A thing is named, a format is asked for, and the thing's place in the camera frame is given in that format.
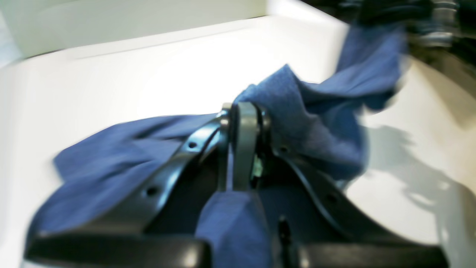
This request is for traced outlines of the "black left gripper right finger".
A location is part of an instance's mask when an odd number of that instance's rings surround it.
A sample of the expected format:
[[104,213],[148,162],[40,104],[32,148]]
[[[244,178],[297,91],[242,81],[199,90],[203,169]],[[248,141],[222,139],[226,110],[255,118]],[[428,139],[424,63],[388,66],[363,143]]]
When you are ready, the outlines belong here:
[[283,268],[447,268],[440,246],[412,242],[357,208],[333,180],[272,135],[268,112],[232,106],[232,188],[256,194]]

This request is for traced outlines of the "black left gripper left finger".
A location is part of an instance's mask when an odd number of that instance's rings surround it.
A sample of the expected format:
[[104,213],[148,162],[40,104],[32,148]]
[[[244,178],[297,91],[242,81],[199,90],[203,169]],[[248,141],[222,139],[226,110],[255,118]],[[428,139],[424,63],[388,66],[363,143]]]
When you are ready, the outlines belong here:
[[59,268],[210,268],[194,232],[226,188],[233,105],[116,124],[54,159],[64,184],[34,215],[24,258]]

